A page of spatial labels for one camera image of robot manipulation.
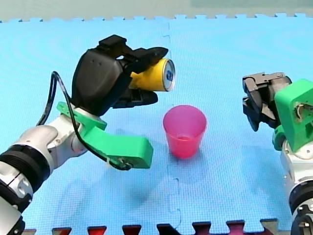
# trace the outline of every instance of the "pink cup rim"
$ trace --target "pink cup rim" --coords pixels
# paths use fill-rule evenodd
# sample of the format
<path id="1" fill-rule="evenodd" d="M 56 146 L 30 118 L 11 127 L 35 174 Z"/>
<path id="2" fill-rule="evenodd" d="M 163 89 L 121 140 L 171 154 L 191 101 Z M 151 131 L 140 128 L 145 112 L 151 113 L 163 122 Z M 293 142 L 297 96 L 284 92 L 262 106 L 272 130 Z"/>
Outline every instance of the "pink cup rim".
<path id="1" fill-rule="evenodd" d="M 182 140 L 182 139 L 179 139 L 179 138 L 173 136 L 172 134 L 168 133 L 168 132 L 166 131 L 166 128 L 165 128 L 165 125 L 164 125 L 164 120 L 165 120 L 165 117 L 167 116 L 167 114 L 168 114 L 172 109 L 175 109 L 175 108 L 177 108 L 177 107 L 186 107 L 186 106 L 188 106 L 188 107 L 190 107 L 190 108 L 193 108 L 193 109 L 196 109 L 198 112 L 201 113 L 201 115 L 204 117 L 204 120 L 205 120 L 205 124 L 204 124 L 203 131 L 202 131 L 200 134 L 198 134 L 197 136 L 192 137 L 191 139 L 194 140 L 194 139 L 197 139 L 198 137 L 202 136 L 202 135 L 204 134 L 206 128 L 207 128 L 206 116 L 204 115 L 204 113 L 203 113 L 200 109 L 198 109 L 198 108 L 196 108 L 196 107 L 194 107 L 194 106 L 192 106 L 192 105 L 188 105 L 188 104 L 177 105 L 177 106 L 171 108 L 169 111 L 167 111 L 166 114 L 164 115 L 164 118 L 163 118 L 163 128 L 164 128 L 164 130 L 165 130 L 165 133 L 166 133 L 168 136 L 170 136 L 170 137 L 173 138 L 173 139 L 179 140 L 179 141 L 190 141 L 190 139 L 189 139 L 189 140 Z"/>

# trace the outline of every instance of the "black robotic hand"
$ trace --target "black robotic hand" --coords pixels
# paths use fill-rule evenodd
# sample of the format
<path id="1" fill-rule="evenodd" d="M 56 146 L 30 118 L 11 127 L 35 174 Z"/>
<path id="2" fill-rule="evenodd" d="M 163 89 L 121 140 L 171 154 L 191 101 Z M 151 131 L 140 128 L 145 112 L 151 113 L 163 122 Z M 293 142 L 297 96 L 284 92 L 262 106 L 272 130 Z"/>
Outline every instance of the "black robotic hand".
<path id="1" fill-rule="evenodd" d="M 156 93 L 129 88 L 131 73 L 144 72 L 167 52 L 163 47 L 132 50 L 126 39 L 117 35 L 103 39 L 80 58 L 73 77 L 71 102 L 96 116 L 102 116 L 110 107 L 156 103 Z"/>
<path id="2" fill-rule="evenodd" d="M 247 94 L 243 98 L 244 114 L 254 131 L 259 129 L 260 122 L 267 123 L 273 129 L 280 125 L 274 97 L 291 83 L 290 78 L 282 72 L 262 72 L 243 77 L 243 89 Z"/>

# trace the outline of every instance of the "black cable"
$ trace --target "black cable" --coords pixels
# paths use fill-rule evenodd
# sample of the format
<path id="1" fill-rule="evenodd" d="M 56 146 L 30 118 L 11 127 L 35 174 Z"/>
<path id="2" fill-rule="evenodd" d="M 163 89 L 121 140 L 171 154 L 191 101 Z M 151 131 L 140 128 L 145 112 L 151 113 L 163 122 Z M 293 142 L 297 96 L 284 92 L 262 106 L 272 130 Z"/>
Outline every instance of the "black cable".
<path id="1" fill-rule="evenodd" d="M 51 109 L 52 109 L 52 104 L 53 104 L 53 100 L 54 100 L 54 97 L 55 97 L 56 90 L 57 90 L 56 80 L 54 79 L 54 77 L 51 76 L 48 101 L 47 101 L 47 104 L 45 106 L 44 113 L 41 116 L 41 118 L 39 119 L 39 121 L 36 124 L 36 126 L 44 125 L 45 122 L 47 121 L 47 119 L 48 119 L 48 117 L 50 115 Z"/>
<path id="2" fill-rule="evenodd" d="M 38 123 L 41 123 L 44 124 L 45 121 L 47 120 L 49 114 L 50 114 L 50 111 L 51 111 L 51 107 L 52 107 L 52 104 L 53 104 L 53 101 L 54 101 L 54 97 L 55 97 L 55 92 L 56 92 L 56 82 L 59 83 L 60 85 L 60 88 L 64 94 L 64 97 L 65 97 L 65 100 L 66 100 L 66 103 L 67 103 L 67 107 L 68 107 L 68 110 L 69 110 L 69 115 L 70 115 L 70 119 L 72 121 L 72 124 L 73 124 L 73 128 L 74 128 L 74 132 L 78 138 L 78 140 L 80 141 L 80 143 L 88 150 L 90 151 L 93 155 L 97 156 L 98 158 L 100 158 L 101 160 L 104 160 L 106 162 L 108 162 L 108 159 L 104 156 L 101 156 L 100 154 L 98 154 L 96 151 L 94 151 L 92 148 L 90 148 L 88 146 L 88 144 L 82 139 L 82 137 L 80 136 L 79 132 L 78 132 L 78 127 L 76 125 L 76 121 L 75 121 L 75 117 L 74 117 L 74 112 L 72 110 L 72 107 L 71 107 L 71 103 L 70 103 L 70 97 L 67 93 L 67 90 L 65 88 L 65 85 L 62 81 L 62 79 L 60 78 L 59 74 L 54 71 L 52 72 L 51 74 L 51 83 L 50 83 L 50 91 L 49 91 L 49 96 L 48 96 L 48 101 L 47 101 L 47 105 L 46 105 L 46 109 L 45 109 L 45 112 L 42 116 L 42 118 L 40 119 L 40 121 Z M 124 163 L 124 167 L 120 167 L 119 165 L 116 165 L 116 164 L 112 164 L 112 166 L 118 170 L 130 170 L 132 168 L 132 166 L 130 164 L 127 164 L 127 163 Z"/>

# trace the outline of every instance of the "gray floor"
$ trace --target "gray floor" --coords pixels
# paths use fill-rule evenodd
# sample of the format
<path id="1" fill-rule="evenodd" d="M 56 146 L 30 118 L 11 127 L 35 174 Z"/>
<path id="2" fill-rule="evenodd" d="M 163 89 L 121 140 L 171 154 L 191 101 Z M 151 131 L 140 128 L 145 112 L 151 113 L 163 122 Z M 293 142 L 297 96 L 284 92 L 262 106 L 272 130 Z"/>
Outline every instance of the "gray floor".
<path id="1" fill-rule="evenodd" d="M 32 17 L 48 20 L 53 17 L 65 20 L 80 17 L 111 19 L 123 16 L 165 16 L 173 18 L 176 14 L 188 17 L 224 14 L 253 16 L 257 13 L 273 16 L 275 13 L 306 13 L 313 17 L 313 0 L 0 0 L 0 20 Z"/>

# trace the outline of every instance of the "blue logo on can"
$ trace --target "blue logo on can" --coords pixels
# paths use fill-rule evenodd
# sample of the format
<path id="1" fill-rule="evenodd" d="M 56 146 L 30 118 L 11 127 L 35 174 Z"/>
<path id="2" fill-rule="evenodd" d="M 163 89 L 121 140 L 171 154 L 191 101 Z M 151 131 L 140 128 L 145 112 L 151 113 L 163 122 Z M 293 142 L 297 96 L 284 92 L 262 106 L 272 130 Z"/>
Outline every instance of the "blue logo on can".
<path id="1" fill-rule="evenodd" d="M 173 81 L 173 73 L 169 70 L 166 72 L 166 80 Z"/>

